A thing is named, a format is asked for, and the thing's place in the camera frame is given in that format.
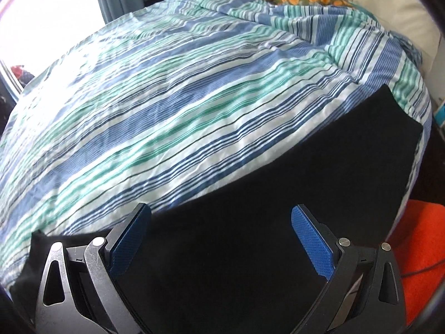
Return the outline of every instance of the black cable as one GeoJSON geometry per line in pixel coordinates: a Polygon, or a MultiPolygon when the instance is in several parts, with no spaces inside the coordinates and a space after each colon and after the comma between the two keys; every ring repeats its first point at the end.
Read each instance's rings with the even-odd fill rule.
{"type": "Polygon", "coordinates": [[[409,276],[414,276],[414,275],[417,275],[417,274],[421,274],[421,273],[423,273],[423,272],[432,270],[432,269],[434,269],[434,268],[436,268],[436,267],[438,267],[439,265],[442,265],[442,264],[445,264],[445,259],[443,259],[442,261],[439,261],[439,262],[435,263],[434,265],[425,267],[424,269],[421,269],[421,270],[419,270],[419,271],[413,271],[413,272],[408,272],[408,273],[406,273],[406,274],[403,274],[403,275],[401,275],[401,277],[402,277],[402,278],[405,278],[405,277],[409,277],[409,276]]]}

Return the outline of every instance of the black cloth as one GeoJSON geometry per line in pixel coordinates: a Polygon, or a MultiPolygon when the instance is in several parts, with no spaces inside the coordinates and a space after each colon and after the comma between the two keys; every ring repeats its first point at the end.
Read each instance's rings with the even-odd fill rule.
{"type": "MultiPolygon", "coordinates": [[[[269,165],[154,214],[119,287],[154,334],[289,334],[325,283],[293,232],[292,207],[303,203],[338,238],[376,247],[421,132],[382,87],[269,165]]],[[[25,283],[36,285],[43,270],[47,250],[35,246],[14,300],[27,300],[25,283]]]]}

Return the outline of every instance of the cream headboard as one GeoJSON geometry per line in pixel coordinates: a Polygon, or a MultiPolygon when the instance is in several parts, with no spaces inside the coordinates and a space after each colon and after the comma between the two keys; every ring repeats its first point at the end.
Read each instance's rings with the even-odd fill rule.
{"type": "Polygon", "coordinates": [[[389,30],[408,37],[423,53],[423,72],[431,70],[440,32],[419,0],[350,0],[371,11],[389,30]]]}

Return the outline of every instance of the blue textured pad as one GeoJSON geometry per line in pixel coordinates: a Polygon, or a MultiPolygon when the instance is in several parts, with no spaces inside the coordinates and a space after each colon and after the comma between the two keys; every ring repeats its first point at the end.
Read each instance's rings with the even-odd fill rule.
{"type": "Polygon", "coordinates": [[[127,227],[120,240],[114,245],[110,252],[110,265],[108,267],[108,273],[113,279],[127,271],[144,239],[150,222],[151,210],[146,205],[127,227]]]}
{"type": "Polygon", "coordinates": [[[332,250],[299,206],[292,209],[291,224],[315,270],[329,281],[335,270],[332,250]]]}

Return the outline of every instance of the striped bedsheet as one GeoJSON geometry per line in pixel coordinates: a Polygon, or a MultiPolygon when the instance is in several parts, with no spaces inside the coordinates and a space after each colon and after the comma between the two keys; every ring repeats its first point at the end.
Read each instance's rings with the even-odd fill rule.
{"type": "Polygon", "coordinates": [[[356,9],[263,0],[165,0],[108,24],[26,87],[1,139],[2,285],[31,232],[93,232],[138,202],[157,212],[204,195],[384,83],[425,127],[402,210],[431,108],[401,39],[356,9]]]}

